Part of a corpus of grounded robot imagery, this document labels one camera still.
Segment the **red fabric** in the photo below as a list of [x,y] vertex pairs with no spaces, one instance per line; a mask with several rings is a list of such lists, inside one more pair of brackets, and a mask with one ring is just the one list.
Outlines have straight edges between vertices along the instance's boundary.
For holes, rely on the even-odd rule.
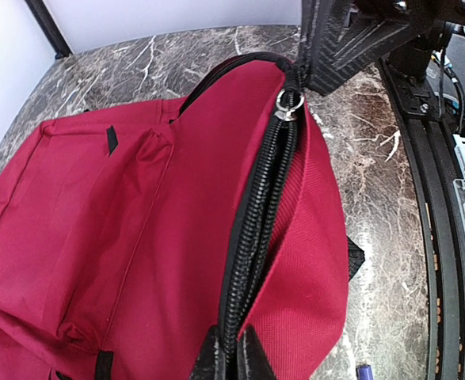
[[[92,378],[98,350],[115,352],[114,379],[188,378],[217,323],[231,227],[283,82],[256,61],[180,118],[183,100],[150,101],[33,132],[0,176],[0,379]],[[280,380],[324,359],[348,294],[339,193],[306,116],[246,320]]]

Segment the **backpack pocket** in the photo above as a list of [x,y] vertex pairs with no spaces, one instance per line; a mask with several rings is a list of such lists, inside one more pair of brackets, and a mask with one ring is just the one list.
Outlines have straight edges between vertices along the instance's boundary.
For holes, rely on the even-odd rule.
[[158,126],[58,123],[0,214],[0,310],[95,353],[173,145]]

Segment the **backpack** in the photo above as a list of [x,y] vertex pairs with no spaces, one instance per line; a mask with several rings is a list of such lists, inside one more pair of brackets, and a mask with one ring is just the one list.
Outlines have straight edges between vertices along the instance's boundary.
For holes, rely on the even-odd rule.
[[364,253],[302,67],[240,55],[27,138],[0,176],[0,379],[311,376]]

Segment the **zipper track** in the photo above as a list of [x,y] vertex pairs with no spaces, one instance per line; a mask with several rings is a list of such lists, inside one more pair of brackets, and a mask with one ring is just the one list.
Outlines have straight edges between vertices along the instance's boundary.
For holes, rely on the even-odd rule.
[[232,71],[236,67],[244,65],[245,63],[251,61],[267,61],[278,63],[283,61],[283,65],[289,67],[290,61],[283,57],[282,55],[278,55],[276,53],[270,52],[254,52],[244,55],[237,55],[235,57],[229,58],[221,65],[218,65],[213,69],[206,77],[199,83],[199,85],[189,94],[186,98],[186,101],[183,103],[181,108],[179,109],[179,116],[194,102],[196,99],[204,93],[209,87],[211,87],[218,79],[222,76],[227,74],[228,72]]
[[[288,97],[288,106],[293,103],[293,97]],[[228,260],[233,260],[233,264],[223,284],[220,332],[227,364],[235,357],[239,329],[262,285],[269,242],[296,142],[296,122],[273,115],[253,169],[237,248],[229,252]]]
[[[285,72],[283,103],[293,107],[294,93],[302,91],[302,68],[281,55],[257,52],[233,57],[213,69],[188,96],[179,115],[222,76],[254,60],[276,63]],[[229,371],[235,367],[239,329],[265,275],[276,213],[297,145],[297,128],[295,121],[278,119],[273,112],[234,221],[219,304],[220,348]]]

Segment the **gray marble countertop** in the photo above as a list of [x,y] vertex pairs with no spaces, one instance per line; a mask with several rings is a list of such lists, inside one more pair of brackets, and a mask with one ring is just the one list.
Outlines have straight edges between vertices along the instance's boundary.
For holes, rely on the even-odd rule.
[[[86,109],[190,93],[232,55],[274,51],[295,58],[293,26],[216,28],[132,40],[56,61],[0,145],[0,172],[42,120]],[[425,377],[428,302],[425,254],[410,168],[394,113],[373,66],[328,97],[307,93],[330,149],[349,236],[366,253],[350,283],[343,336],[312,376],[355,380]]]

